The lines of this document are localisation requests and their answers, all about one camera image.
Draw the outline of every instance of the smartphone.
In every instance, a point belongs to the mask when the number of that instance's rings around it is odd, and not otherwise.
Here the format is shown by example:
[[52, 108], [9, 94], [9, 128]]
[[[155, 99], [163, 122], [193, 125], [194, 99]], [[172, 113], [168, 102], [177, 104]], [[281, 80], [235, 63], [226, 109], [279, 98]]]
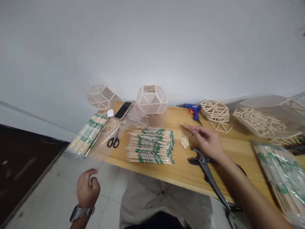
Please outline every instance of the smartphone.
[[128, 112], [128, 110], [131, 108], [132, 103], [130, 102], [125, 102], [121, 108], [118, 110], [118, 112], [115, 114], [115, 118], [122, 120], [125, 116], [125, 114]]

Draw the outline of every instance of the black scissors handle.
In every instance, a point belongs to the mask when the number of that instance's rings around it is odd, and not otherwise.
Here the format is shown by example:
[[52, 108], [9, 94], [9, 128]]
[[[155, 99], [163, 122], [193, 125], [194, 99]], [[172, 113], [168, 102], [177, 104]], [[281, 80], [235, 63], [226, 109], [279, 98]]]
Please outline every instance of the black scissors handle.
[[223, 194], [221, 193], [220, 189], [218, 188], [213, 175], [209, 169], [209, 166], [207, 165], [207, 162], [211, 162], [211, 158], [206, 158], [203, 153], [198, 149], [197, 147], [192, 148], [193, 151], [197, 152], [197, 158], [189, 158], [188, 161], [191, 164], [196, 164], [199, 165], [203, 171], [203, 173], [206, 176], [206, 181], [210, 184], [212, 187], [213, 191], [216, 193], [217, 197], [221, 200], [221, 202], [224, 204], [227, 210], [230, 212], [235, 212], [235, 211], [242, 211], [242, 208], [237, 207], [233, 204], [230, 204], [227, 202]]
[[108, 147], [112, 147], [113, 148], [117, 148], [120, 144], [120, 140], [118, 138], [114, 139], [114, 138], [110, 138], [110, 140], [107, 143]]

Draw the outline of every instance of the phone screen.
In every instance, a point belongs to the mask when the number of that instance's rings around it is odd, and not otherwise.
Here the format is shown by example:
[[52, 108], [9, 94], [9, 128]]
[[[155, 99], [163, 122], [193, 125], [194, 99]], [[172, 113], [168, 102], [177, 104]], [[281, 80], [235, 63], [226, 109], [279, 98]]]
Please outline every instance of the phone screen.
[[132, 103], [130, 103], [130, 102], [125, 102], [124, 104], [123, 104], [123, 106], [118, 110], [118, 112], [115, 114], [115, 118], [117, 118], [117, 119], [121, 119], [124, 115], [125, 115], [125, 113], [126, 113], [126, 111], [128, 110], [128, 108], [131, 106], [131, 104]]

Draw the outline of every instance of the glue gun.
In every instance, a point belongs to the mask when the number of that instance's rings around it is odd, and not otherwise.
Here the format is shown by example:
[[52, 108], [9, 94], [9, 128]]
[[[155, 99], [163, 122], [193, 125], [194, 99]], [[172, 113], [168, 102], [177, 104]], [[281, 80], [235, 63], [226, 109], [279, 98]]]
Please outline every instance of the glue gun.
[[188, 108], [190, 110], [189, 113], [194, 114], [194, 117], [193, 117], [194, 121], [199, 121], [198, 111], [200, 111], [201, 106], [196, 106], [194, 104], [188, 104], [188, 103], [179, 104], [179, 105], [184, 108]]

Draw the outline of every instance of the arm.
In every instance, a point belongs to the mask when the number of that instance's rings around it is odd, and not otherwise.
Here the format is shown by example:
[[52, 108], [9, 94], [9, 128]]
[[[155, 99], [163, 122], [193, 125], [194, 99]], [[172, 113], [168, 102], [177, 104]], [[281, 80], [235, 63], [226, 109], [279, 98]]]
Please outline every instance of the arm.
[[213, 158], [230, 179], [230, 186], [253, 228], [293, 228], [224, 152], [219, 135], [205, 127], [190, 127], [203, 152]]
[[[99, 195], [100, 186], [96, 177], [91, 179], [90, 185], [90, 176], [98, 173], [95, 169], [87, 170], [82, 173], [79, 177], [77, 183], [77, 198], [78, 204], [81, 208], [93, 208]], [[90, 219], [90, 216], [84, 216], [82, 218], [76, 219], [70, 229], [85, 229], [87, 223]]]

